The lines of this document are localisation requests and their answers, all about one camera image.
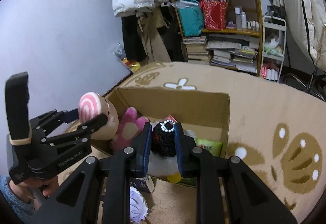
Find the pink plush toy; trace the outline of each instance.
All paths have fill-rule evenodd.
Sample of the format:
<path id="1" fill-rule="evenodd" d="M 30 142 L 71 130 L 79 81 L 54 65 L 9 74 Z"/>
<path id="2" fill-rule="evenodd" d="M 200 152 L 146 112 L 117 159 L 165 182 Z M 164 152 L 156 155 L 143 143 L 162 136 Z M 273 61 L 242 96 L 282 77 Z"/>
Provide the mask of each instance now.
<path id="1" fill-rule="evenodd" d="M 120 120 L 116 135 L 111 141 L 114 152 L 129 147 L 134 137 L 138 136 L 144 129 L 148 119 L 144 116 L 137 118 L 137 110 L 129 107 Z"/>
<path id="2" fill-rule="evenodd" d="M 92 139 L 110 140 L 114 152 L 129 147 L 134 137 L 144 129 L 148 119 L 144 116 L 137 118 L 137 110 L 129 107 L 120 122 L 114 105 L 96 93 L 84 94 L 78 105 L 79 119 L 81 123 L 104 113 L 108 116 L 108 122 L 98 131 L 92 134 Z"/>

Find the white rolling cart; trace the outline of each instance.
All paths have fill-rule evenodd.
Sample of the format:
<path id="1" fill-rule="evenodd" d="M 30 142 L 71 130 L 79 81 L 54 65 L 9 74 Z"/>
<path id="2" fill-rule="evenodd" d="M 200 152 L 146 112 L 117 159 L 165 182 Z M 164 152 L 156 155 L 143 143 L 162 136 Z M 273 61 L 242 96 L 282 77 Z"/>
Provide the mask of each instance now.
<path id="1" fill-rule="evenodd" d="M 279 25 L 276 23 L 269 22 L 269 20 L 278 20 L 281 21 L 282 24 L 284 25 Z M 282 52 L 283 56 L 275 56 L 268 54 L 265 50 L 265 39 L 266 39 L 266 32 L 265 28 L 271 28 L 274 30 L 279 31 L 279 39 L 280 39 L 280 45 L 282 44 Z M 279 72 L 278 72 L 278 79 L 277 82 L 280 79 L 282 68 L 283 68 L 283 63 L 284 63 L 284 57 L 285 57 L 285 48 L 286 48 L 286 21 L 278 18 L 278 17 L 272 17 L 272 16 L 264 16 L 263 17 L 263 52 L 262 52 L 262 58 L 261 58 L 261 66 L 260 66 L 260 73 L 259 76 L 261 76 L 262 70 L 263 70 L 263 63 L 265 62 L 271 62 L 271 61 L 276 61 L 275 63 L 277 66 L 279 66 Z"/>

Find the human hand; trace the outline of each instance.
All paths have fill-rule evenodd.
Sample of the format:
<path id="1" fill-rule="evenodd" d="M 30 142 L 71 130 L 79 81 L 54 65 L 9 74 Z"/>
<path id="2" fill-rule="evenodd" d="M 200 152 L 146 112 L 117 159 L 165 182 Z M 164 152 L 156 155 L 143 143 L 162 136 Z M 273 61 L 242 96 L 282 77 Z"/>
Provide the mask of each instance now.
<path id="1" fill-rule="evenodd" d="M 36 177 L 32 177 L 18 185 L 15 185 L 12 180 L 9 182 L 9 187 L 14 195 L 25 203 L 29 202 L 30 199 L 35 199 L 30 188 L 39 188 L 43 185 L 45 185 L 43 195 L 49 197 L 59 186 L 58 176 L 47 181 L 42 181 Z"/>

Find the wall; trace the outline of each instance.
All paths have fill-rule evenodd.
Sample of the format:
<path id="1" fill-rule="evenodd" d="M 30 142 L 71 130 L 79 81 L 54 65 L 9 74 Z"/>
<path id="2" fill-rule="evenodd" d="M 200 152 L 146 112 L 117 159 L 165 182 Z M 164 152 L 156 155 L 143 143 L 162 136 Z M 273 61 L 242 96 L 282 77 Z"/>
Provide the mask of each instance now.
<path id="1" fill-rule="evenodd" d="M 267 12 L 267 5 L 270 5 L 269 0 L 261 0 L 261 8 L 263 14 Z M 312 61 L 302 53 L 301 49 L 294 41 L 289 28 L 287 31 L 286 42 L 290 54 L 291 67 L 293 69 L 312 74 L 315 69 Z M 284 66 L 289 66 L 287 53 L 284 60 Z"/>
<path id="2" fill-rule="evenodd" d="M 0 174 L 7 173 L 4 83 L 29 73 L 29 114 L 76 108 L 89 91 L 105 93 L 129 74 L 111 53 L 122 41 L 111 0 L 1 0 Z"/>

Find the blue sleeve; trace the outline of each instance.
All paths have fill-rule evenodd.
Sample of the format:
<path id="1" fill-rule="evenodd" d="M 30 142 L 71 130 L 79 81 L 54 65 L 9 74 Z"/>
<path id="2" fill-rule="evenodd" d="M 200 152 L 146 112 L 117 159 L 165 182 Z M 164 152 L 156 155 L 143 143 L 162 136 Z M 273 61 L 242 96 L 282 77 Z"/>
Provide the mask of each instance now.
<path id="1" fill-rule="evenodd" d="M 0 176 L 0 191 L 22 222 L 32 224 L 31 217 L 35 212 L 33 201 L 30 200 L 29 203 L 25 203 L 18 199 L 10 190 L 9 181 L 9 176 Z"/>

